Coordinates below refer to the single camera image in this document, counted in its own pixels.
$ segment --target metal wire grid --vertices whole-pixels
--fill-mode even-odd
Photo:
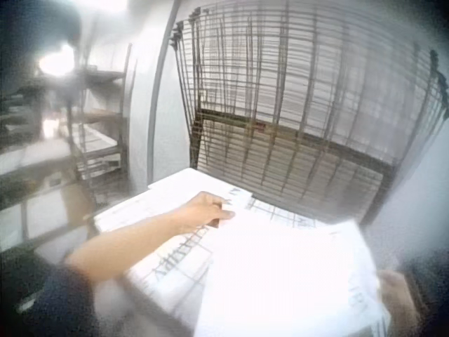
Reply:
[[[369,223],[446,109],[436,53],[350,8],[197,8],[172,46],[191,167],[322,221]]]

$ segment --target hand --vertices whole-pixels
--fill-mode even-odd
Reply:
[[[198,193],[185,205],[174,210],[174,215],[180,224],[180,234],[194,232],[203,225],[217,227],[219,220],[234,217],[234,212],[222,210],[226,199],[207,192]]]
[[[419,328],[420,316],[404,275],[390,270],[380,270],[382,302],[391,314],[394,336],[412,336]]]

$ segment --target wire rack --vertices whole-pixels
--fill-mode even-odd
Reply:
[[[447,107],[434,51],[352,8],[226,2],[171,45],[190,166],[293,213],[369,223]]]

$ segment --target light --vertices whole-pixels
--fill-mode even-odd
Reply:
[[[39,61],[42,72],[53,76],[63,76],[75,68],[73,48],[64,45],[58,53],[51,53]]]
[[[98,9],[99,11],[118,13],[126,10],[127,0],[76,0],[78,4]]]
[[[51,139],[58,134],[59,120],[58,119],[44,119],[42,122],[43,137]]]

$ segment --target sleeve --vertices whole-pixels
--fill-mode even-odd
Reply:
[[[76,270],[58,267],[26,321],[32,336],[98,336],[91,284]]]

